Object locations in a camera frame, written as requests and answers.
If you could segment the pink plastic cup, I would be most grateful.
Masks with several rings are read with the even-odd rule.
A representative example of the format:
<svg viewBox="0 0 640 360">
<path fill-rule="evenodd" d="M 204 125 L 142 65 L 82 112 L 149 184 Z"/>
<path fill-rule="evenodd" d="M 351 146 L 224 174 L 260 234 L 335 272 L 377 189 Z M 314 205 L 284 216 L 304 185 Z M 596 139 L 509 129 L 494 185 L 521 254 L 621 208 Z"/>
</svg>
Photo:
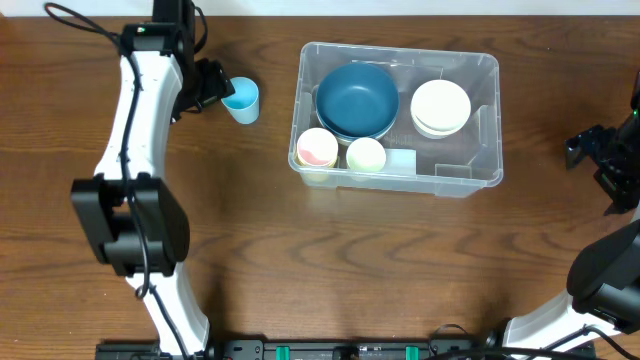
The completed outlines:
<svg viewBox="0 0 640 360">
<path fill-rule="evenodd" d="M 337 160 L 338 150 L 337 139 L 324 128 L 304 131 L 296 143 L 296 156 L 305 166 L 332 167 Z"/>
</svg>

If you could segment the large dark blue bowl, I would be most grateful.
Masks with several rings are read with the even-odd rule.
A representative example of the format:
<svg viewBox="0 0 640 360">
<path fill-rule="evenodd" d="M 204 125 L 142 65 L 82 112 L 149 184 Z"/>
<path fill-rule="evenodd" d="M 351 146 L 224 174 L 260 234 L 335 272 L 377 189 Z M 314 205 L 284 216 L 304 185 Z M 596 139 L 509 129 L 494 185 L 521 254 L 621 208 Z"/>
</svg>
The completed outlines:
<svg viewBox="0 0 640 360">
<path fill-rule="evenodd" d="M 337 138 L 353 141 L 356 138 L 381 138 L 395 124 L 396 117 L 381 115 L 344 115 L 338 114 L 334 118 L 317 114 L 320 124 L 333 133 Z"/>
</svg>

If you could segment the small yellow bowl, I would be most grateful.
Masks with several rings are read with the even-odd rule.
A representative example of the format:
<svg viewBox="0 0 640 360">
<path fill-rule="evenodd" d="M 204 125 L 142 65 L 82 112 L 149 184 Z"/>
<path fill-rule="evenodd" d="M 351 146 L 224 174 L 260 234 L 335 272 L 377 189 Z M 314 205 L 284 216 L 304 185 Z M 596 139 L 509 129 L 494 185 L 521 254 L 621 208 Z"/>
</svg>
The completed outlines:
<svg viewBox="0 0 640 360">
<path fill-rule="evenodd" d="M 453 130 L 447 130 L 447 131 L 439 131 L 439 130 L 434 130 L 431 129 L 427 126 L 425 126 L 422 123 L 419 122 L 414 122 L 413 123 L 415 129 L 424 137 L 429 138 L 429 139 L 443 139 L 446 138 L 448 136 L 451 136 L 453 134 L 455 134 L 456 132 L 458 132 L 459 130 L 461 130 L 461 127 L 455 128 Z"/>
</svg>

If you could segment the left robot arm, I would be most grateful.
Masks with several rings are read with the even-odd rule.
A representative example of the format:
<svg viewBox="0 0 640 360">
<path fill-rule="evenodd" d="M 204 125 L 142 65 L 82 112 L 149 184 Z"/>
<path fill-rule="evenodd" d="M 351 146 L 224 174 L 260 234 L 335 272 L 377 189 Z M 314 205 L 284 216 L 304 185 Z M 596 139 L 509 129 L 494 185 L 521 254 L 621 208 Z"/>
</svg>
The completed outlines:
<svg viewBox="0 0 640 360">
<path fill-rule="evenodd" d="M 121 71 L 114 124 L 93 176 L 74 180 L 71 201 L 94 256 L 134 288 L 159 342 L 100 345 L 99 359 L 209 353 L 210 323 L 184 268 L 188 219 L 165 180 L 170 125 L 235 92 L 219 62 L 196 56 L 207 41 L 196 34 L 204 19 L 191 1 L 156 1 L 150 21 L 109 37 Z"/>
</svg>

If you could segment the small white bowl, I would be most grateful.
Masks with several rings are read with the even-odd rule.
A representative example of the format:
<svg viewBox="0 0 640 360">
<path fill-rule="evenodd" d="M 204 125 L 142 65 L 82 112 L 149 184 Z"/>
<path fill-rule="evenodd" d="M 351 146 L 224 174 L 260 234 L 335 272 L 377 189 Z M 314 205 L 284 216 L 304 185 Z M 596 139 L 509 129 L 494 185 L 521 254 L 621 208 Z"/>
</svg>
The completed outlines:
<svg viewBox="0 0 640 360">
<path fill-rule="evenodd" d="M 471 116 L 471 101 L 465 90 L 448 80 L 428 81 L 414 92 L 410 103 L 414 122 L 439 131 L 463 127 Z"/>
</svg>

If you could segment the light blue plastic cup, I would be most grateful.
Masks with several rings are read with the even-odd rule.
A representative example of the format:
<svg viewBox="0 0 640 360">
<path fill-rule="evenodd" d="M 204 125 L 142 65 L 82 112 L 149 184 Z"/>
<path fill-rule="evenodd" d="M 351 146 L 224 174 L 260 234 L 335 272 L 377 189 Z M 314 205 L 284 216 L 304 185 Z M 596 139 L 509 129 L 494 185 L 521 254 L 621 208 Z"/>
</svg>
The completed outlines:
<svg viewBox="0 0 640 360">
<path fill-rule="evenodd" d="M 260 114 L 258 85 L 247 77 L 234 77 L 231 79 L 231 85 L 235 92 L 222 99 L 223 105 L 238 123 L 254 123 Z"/>
</svg>

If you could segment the cream plastic cup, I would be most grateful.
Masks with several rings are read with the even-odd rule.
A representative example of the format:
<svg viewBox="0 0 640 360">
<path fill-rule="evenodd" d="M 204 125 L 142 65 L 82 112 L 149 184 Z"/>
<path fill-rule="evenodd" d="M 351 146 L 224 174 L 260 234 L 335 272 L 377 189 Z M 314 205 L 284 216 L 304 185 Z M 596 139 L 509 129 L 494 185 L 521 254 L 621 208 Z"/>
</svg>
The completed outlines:
<svg viewBox="0 0 640 360">
<path fill-rule="evenodd" d="M 379 172 L 386 160 L 384 147 L 373 138 L 359 138 L 346 151 L 347 167 L 358 172 Z"/>
</svg>

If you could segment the yellow plastic cup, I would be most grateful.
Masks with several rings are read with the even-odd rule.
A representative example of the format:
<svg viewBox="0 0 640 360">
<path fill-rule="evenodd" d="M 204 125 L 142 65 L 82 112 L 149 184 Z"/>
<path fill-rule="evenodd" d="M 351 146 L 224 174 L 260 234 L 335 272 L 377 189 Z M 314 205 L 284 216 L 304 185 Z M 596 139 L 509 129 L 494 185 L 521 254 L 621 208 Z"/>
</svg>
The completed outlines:
<svg viewBox="0 0 640 360">
<path fill-rule="evenodd" d="M 331 176 L 330 169 L 335 167 L 337 161 L 338 157 L 323 165 L 313 165 L 300 156 L 296 156 L 296 163 L 302 169 L 300 176 L 305 182 L 319 183 L 328 181 Z"/>
</svg>

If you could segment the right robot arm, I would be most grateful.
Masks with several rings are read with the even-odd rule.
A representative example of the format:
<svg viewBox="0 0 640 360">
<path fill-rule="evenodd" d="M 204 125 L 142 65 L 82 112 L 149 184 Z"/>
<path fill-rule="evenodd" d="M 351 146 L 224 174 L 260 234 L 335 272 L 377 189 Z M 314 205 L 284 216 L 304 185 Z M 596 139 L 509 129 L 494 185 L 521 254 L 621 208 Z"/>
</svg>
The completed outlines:
<svg viewBox="0 0 640 360">
<path fill-rule="evenodd" d="M 567 277 L 566 289 L 524 316 L 510 319 L 487 339 L 495 348 L 522 348 L 514 359 L 575 355 L 596 337 L 614 343 L 618 334 L 639 330 L 639 82 L 631 113 L 619 127 L 593 126 L 564 143 L 565 164 L 585 158 L 597 166 L 594 179 L 611 199 L 605 215 L 634 213 L 621 229 L 584 248 Z"/>
</svg>

